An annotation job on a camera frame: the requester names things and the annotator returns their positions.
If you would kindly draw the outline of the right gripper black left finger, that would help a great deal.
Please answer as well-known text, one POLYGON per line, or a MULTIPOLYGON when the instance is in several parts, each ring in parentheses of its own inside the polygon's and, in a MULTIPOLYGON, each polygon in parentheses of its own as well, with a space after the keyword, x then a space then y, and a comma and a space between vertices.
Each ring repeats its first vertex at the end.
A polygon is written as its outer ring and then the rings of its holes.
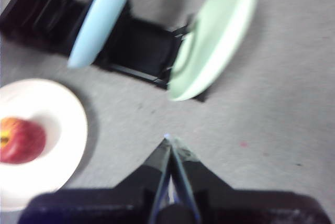
POLYGON ((152 223, 168 181, 168 139, 113 188, 62 189, 30 201, 19 223, 152 223))

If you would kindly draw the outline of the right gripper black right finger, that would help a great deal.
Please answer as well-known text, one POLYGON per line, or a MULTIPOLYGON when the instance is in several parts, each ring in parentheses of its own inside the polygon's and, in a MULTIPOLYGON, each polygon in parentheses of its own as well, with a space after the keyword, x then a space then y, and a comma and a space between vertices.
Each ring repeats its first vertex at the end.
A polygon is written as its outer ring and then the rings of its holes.
POLYGON ((235 189, 171 139, 176 189, 200 223, 330 223, 317 200, 294 192, 235 189))

